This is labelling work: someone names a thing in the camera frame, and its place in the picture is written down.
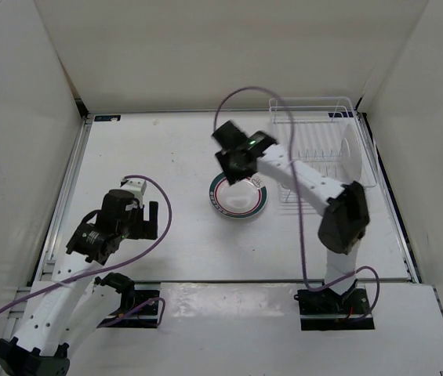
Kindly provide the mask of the green rimmed white plate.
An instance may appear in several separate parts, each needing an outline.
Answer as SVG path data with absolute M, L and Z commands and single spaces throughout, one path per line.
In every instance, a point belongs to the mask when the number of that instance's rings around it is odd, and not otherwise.
M 263 209 L 254 209 L 251 211 L 243 212 L 243 213 L 232 213 L 228 211 L 218 210 L 217 208 L 212 208 L 212 212 L 216 214 L 220 219 L 231 221 L 231 222 L 254 222 L 259 217 L 261 217 L 265 213 L 265 208 Z

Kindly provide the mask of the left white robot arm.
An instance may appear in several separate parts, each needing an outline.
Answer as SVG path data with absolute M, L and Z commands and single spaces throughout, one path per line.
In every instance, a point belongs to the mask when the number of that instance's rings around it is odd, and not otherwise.
M 109 190 L 71 239 L 53 288 L 11 339 L 0 340 L 7 375 L 65 375 L 69 355 L 112 313 L 136 307 L 134 282 L 120 273 L 93 277 L 124 240 L 156 240 L 158 202 L 143 203 L 141 188 Z

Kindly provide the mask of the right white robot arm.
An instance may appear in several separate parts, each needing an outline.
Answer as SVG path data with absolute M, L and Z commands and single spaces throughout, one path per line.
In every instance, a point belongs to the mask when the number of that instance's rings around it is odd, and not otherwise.
M 344 311 L 357 287 L 358 248 L 370 222 L 363 185 L 323 176 L 308 164 L 292 160 L 274 137 L 263 131 L 248 136 L 232 121 L 221 125 L 212 137 L 220 146 L 215 157 L 231 185 L 256 173 L 265 175 L 321 216 L 318 239 L 327 250 L 324 284 L 307 285 L 307 289 L 314 295 L 323 293 L 322 303 L 329 312 Z

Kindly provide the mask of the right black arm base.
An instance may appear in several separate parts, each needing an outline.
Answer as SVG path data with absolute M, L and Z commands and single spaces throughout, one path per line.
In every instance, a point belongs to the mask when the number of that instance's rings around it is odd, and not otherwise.
M 338 295 L 331 289 L 294 294 L 302 331 L 370 331 L 375 329 L 367 291 L 353 287 Z

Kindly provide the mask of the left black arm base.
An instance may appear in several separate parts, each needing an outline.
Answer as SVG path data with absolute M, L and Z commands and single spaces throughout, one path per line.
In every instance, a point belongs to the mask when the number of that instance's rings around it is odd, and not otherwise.
M 159 288 L 136 285 L 127 302 L 103 319 L 98 328 L 157 329 L 162 323 L 165 307 Z

